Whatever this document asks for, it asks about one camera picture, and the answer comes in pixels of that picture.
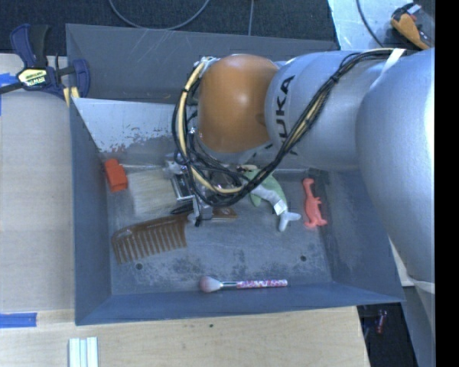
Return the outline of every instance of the makeup brush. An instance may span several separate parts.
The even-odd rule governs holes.
[[[210,276],[203,276],[199,281],[199,287],[204,292],[214,292],[226,288],[266,288],[286,287],[287,280],[246,280],[246,281],[219,281]]]

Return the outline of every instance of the wooden table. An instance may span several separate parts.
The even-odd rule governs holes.
[[[73,315],[39,311],[37,327],[1,329],[0,366],[65,366],[68,340],[91,336],[109,367],[370,365],[355,307],[98,326]]]

